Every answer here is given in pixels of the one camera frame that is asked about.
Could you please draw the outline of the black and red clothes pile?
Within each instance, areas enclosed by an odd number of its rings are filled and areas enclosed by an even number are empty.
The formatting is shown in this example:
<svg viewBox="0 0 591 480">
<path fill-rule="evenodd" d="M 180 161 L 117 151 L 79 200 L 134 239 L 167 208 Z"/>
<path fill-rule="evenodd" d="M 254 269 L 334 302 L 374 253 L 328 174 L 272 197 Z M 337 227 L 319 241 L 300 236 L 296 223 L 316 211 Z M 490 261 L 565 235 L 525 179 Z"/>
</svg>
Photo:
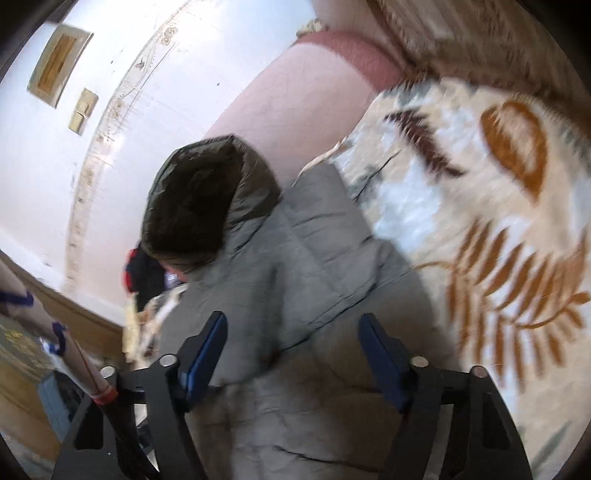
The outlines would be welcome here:
<svg viewBox="0 0 591 480">
<path fill-rule="evenodd" d="M 155 296 L 166 289 L 166 270 L 138 244 L 128 253 L 123 271 L 123 285 L 130 294 Z"/>
</svg>

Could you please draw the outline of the gold wall switch plate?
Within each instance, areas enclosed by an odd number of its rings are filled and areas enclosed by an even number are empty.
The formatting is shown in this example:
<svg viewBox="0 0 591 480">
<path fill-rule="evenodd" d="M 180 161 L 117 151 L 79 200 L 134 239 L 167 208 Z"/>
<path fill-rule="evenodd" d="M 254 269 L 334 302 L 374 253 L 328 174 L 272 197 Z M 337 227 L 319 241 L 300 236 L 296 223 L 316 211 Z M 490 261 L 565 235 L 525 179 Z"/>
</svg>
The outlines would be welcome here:
<svg viewBox="0 0 591 480">
<path fill-rule="evenodd" d="M 84 89 L 76 103 L 73 114 L 71 116 L 68 128 L 81 136 L 87 120 L 92 115 L 92 112 L 98 101 L 98 96 L 88 89 Z"/>
</svg>

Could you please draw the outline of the yellow patterned cloth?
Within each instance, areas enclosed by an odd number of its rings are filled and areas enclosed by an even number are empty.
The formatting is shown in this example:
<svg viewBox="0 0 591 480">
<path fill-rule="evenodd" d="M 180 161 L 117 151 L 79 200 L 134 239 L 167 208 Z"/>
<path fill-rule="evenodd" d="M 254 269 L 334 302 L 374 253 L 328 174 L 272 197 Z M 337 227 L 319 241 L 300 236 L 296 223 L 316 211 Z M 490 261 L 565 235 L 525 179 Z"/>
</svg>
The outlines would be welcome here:
<svg viewBox="0 0 591 480">
<path fill-rule="evenodd" d="M 133 369 L 149 366 L 159 350 L 161 327 L 181 300 L 188 285 L 180 284 L 150 299 L 141 311 L 137 310 L 137 294 L 125 308 L 122 352 Z"/>
</svg>

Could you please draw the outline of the striped brown pillow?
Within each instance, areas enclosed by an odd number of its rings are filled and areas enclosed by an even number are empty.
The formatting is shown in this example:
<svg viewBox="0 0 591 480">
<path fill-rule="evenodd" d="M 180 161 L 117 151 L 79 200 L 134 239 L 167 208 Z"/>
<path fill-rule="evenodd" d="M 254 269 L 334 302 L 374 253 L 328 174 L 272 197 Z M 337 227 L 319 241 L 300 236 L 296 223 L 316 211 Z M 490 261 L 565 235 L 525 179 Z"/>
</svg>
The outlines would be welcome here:
<svg viewBox="0 0 591 480">
<path fill-rule="evenodd" d="M 590 89 L 551 33 L 516 1 L 370 1 L 416 72 L 533 95 L 590 133 Z"/>
</svg>

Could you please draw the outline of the leaf-patterned fleece blanket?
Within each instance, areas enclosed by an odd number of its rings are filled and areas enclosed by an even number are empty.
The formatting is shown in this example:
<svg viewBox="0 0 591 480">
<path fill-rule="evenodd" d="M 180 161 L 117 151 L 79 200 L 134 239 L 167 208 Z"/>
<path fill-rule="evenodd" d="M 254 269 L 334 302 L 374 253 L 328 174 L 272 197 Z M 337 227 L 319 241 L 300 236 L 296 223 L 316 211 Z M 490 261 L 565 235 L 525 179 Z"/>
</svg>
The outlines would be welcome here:
<svg viewBox="0 0 591 480">
<path fill-rule="evenodd" d="M 556 478 L 590 422 L 589 140 L 535 97 L 445 78 L 380 93 L 324 158 Z"/>
</svg>

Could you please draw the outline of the gold framed wall panel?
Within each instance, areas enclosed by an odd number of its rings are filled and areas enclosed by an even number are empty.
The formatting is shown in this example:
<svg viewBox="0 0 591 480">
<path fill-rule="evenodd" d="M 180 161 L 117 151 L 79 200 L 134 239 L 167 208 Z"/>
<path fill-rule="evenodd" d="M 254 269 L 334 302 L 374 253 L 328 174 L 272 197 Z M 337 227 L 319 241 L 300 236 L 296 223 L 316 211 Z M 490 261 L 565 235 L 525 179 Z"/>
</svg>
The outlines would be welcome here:
<svg viewBox="0 0 591 480">
<path fill-rule="evenodd" d="M 27 90 L 56 108 L 78 59 L 92 37 L 90 32 L 59 24 L 37 61 Z"/>
</svg>

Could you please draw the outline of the pink rolled tube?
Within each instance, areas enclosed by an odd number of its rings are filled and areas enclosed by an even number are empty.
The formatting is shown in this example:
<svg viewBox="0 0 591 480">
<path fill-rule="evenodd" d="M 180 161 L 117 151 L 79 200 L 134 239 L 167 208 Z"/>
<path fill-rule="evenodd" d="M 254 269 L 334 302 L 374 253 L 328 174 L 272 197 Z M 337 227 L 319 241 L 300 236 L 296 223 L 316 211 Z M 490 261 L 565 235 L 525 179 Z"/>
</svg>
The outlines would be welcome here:
<svg viewBox="0 0 591 480">
<path fill-rule="evenodd" d="M 37 337 L 56 367 L 97 405 L 105 406 L 116 399 L 116 389 L 102 377 L 67 327 L 45 310 L 43 304 L 4 263 L 1 263 L 1 314 Z"/>
</svg>

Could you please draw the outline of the grey-olive puffer jacket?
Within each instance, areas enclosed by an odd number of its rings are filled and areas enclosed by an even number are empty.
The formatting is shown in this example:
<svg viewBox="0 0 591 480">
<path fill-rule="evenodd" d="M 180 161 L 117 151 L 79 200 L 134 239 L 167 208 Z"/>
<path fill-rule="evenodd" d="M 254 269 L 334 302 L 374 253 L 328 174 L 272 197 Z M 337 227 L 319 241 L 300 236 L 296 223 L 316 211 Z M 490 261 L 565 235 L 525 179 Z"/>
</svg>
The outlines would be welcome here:
<svg viewBox="0 0 591 480">
<path fill-rule="evenodd" d="M 188 416 L 211 479 L 377 477 L 401 418 L 363 354 L 363 314 L 409 351 L 455 362 L 419 274 L 327 163 L 281 190 L 241 138 L 181 147 L 154 179 L 141 244 L 187 279 L 159 353 L 211 313 L 228 318 L 213 390 Z"/>
</svg>

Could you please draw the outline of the pink rolled quilt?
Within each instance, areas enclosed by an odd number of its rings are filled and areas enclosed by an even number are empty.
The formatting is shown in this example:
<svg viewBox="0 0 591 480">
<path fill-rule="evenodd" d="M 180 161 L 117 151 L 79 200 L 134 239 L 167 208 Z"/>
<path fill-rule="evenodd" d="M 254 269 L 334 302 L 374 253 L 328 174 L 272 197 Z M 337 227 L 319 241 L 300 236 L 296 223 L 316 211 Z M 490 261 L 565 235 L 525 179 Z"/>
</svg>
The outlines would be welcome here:
<svg viewBox="0 0 591 480">
<path fill-rule="evenodd" d="M 311 33 L 257 75 L 205 136 L 242 138 L 285 188 L 401 79 L 402 68 L 374 42 L 349 32 Z"/>
</svg>

